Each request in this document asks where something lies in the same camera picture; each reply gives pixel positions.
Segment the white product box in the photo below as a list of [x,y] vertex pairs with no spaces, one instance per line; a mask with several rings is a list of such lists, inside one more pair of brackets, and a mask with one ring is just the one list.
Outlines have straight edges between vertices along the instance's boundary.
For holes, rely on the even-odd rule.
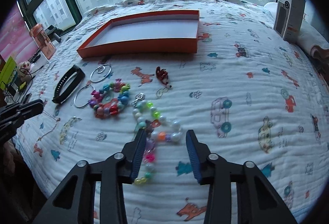
[[295,44],[301,28],[305,0],[278,0],[274,30],[280,37]]

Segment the white cartoon print quilt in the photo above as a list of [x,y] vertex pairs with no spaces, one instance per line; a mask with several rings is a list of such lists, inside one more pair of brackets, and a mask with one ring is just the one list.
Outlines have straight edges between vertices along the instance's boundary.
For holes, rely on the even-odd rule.
[[[107,21],[162,10],[198,10],[198,50],[192,55],[112,55],[83,60],[77,48]],[[296,45],[274,30],[265,8],[234,0],[127,0],[97,7],[57,47],[34,78],[32,98],[45,110],[24,123],[15,143],[41,192],[50,196],[79,160],[105,160],[130,141],[140,120],[160,117],[154,135],[198,140],[229,162],[253,161],[301,222],[328,180],[328,86]],[[86,106],[73,106],[77,91],[63,103],[52,102],[60,78],[73,65],[89,78],[101,64],[112,73],[95,89],[117,78],[142,93],[146,108],[127,105],[118,116],[98,119]],[[168,72],[171,89],[156,77]]]

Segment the orange shallow box tray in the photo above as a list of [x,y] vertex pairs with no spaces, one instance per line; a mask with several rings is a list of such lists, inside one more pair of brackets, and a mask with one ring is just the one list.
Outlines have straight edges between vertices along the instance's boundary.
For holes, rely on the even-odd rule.
[[198,10],[151,11],[111,19],[77,49],[81,58],[197,52]]

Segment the black smart wristband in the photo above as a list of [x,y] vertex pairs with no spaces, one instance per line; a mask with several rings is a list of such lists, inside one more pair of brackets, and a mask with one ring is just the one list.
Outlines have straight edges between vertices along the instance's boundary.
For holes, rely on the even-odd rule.
[[84,80],[85,73],[77,65],[73,65],[58,82],[52,102],[62,104]]

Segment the orange water bottle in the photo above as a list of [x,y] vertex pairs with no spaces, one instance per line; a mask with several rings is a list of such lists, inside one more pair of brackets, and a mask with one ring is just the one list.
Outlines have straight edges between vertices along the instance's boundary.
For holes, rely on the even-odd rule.
[[45,58],[50,60],[56,52],[56,48],[46,34],[43,26],[41,24],[36,24],[33,28],[31,28],[29,34],[42,51]]

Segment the large silver hoop earring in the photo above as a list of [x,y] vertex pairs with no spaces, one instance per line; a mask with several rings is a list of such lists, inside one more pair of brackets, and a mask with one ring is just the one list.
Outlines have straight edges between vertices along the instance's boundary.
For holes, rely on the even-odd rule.
[[99,83],[112,73],[112,66],[110,64],[101,64],[96,67],[90,74],[89,80],[91,83]]

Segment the black handheld device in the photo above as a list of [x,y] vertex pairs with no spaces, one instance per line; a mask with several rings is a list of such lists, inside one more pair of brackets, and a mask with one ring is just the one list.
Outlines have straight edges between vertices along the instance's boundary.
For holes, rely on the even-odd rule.
[[62,29],[59,29],[53,25],[50,25],[46,30],[45,30],[47,36],[49,39],[53,42],[54,40],[58,43],[61,43],[61,35],[63,33]]

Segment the small white skull figurine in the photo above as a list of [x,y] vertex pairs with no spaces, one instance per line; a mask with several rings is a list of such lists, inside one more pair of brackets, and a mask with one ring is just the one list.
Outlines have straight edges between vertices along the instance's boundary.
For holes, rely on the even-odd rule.
[[31,63],[29,61],[23,61],[17,66],[18,78],[21,82],[29,83],[31,80]]

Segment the green package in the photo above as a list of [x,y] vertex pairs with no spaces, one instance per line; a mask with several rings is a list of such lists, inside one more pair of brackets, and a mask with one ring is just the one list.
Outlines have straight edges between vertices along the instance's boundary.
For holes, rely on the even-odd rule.
[[1,71],[1,90],[5,90],[6,86],[9,85],[16,75],[17,64],[13,57],[9,57]]

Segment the red beaded charm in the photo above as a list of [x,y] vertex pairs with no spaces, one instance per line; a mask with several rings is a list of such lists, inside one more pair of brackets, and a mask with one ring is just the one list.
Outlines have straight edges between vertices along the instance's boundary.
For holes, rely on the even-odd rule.
[[156,77],[164,87],[168,89],[172,88],[172,85],[169,82],[169,76],[167,70],[161,69],[160,67],[156,67]]

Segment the pink curtain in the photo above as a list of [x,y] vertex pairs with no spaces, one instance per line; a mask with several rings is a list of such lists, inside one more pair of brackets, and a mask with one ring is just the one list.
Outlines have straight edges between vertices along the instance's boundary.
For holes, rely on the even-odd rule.
[[5,61],[12,57],[17,64],[28,61],[38,50],[16,3],[1,27],[0,50]]

